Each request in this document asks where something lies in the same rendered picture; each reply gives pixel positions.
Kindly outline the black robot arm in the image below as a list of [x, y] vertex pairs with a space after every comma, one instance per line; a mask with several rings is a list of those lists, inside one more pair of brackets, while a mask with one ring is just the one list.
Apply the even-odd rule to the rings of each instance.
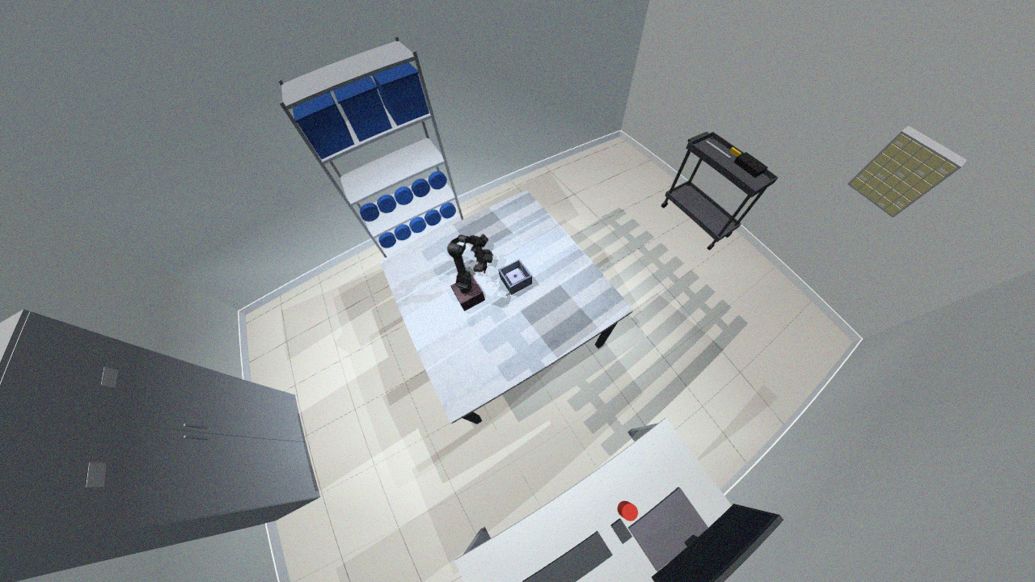
[[[456, 244], [459, 242], [463, 243], [463, 246], [459, 246], [459, 244]], [[471, 237], [469, 237], [460, 234], [459, 237], [456, 237], [454, 240], [451, 240], [450, 244], [448, 244], [447, 246], [447, 253], [450, 254], [452, 258], [454, 258], [456, 270], [459, 270], [459, 275], [456, 275], [455, 286], [459, 286], [459, 288], [461, 288], [463, 296], [469, 294], [470, 291], [472, 291], [471, 275], [469, 270], [465, 269], [465, 263], [463, 262], [463, 252], [466, 250], [467, 243], [470, 243], [471, 246], [473, 246], [471, 248], [471, 251], [474, 251], [474, 254], [480, 255], [482, 253], [482, 248], [484, 248], [485, 244], [487, 244], [487, 237], [485, 237], [484, 234], [481, 234], [480, 237], [475, 235], [471, 235]], [[493, 255], [494, 254], [491, 251], [487, 251], [487, 254], [484, 254], [484, 257], [481, 257], [482, 263], [484, 262], [491, 263]]]

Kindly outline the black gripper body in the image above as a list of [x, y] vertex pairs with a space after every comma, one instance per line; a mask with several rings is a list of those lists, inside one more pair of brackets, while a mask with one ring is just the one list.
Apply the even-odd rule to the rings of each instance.
[[476, 262], [478, 262], [478, 264], [473, 267], [474, 272], [482, 272], [482, 270], [484, 270], [484, 263], [482, 263], [481, 257], [484, 257], [484, 254], [487, 254], [487, 248], [482, 248], [482, 253], [480, 255], [474, 255], [474, 257], [476, 257]]

